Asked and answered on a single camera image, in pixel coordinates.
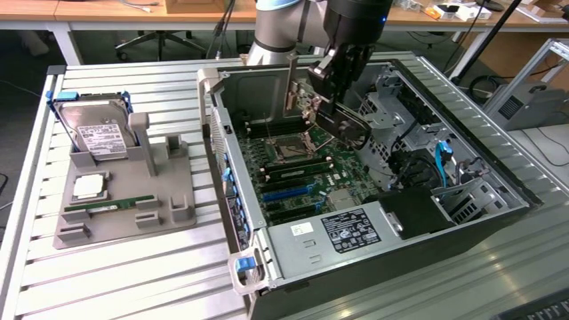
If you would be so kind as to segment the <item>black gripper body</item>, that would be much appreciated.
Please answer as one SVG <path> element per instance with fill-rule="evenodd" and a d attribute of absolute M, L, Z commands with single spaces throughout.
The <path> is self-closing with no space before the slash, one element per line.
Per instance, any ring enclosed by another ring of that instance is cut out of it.
<path fill-rule="evenodd" d="M 392 1 L 328 1 L 324 30 L 328 35 L 326 54 L 332 62 L 348 63 L 368 59 L 381 37 Z"/>

